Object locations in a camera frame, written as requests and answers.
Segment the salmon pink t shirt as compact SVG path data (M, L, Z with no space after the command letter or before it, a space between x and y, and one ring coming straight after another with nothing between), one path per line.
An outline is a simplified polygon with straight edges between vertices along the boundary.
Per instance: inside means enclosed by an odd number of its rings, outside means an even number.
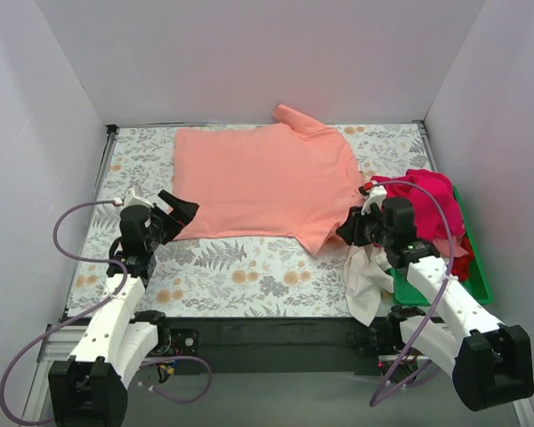
M361 205L342 134L285 105L273 116L254 129L177 131L173 193L199 206L181 239L290 237L317 254Z

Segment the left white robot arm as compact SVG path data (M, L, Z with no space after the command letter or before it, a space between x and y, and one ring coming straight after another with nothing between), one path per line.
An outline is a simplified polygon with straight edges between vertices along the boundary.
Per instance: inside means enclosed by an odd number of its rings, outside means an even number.
M169 378L183 355L173 348L164 313L138 311L157 265L156 251L195 218L199 206L162 190L167 210L129 189L112 200L119 208L119 236L109 247L105 292L86 312L88 326L63 361L53 362L49 391L58 426L119 426L128 387L141 367L155 365Z

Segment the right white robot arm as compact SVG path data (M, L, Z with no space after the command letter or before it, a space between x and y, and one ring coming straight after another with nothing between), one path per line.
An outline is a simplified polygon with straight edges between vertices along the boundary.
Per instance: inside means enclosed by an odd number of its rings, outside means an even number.
M374 244L431 304L434 323L417 308L395 307L384 340L395 353L419 351L453 382L472 411L526 399L534 393L530 337L486 311L451 275L433 244L417 237L414 212L404 198L350 209L337 234L354 246Z

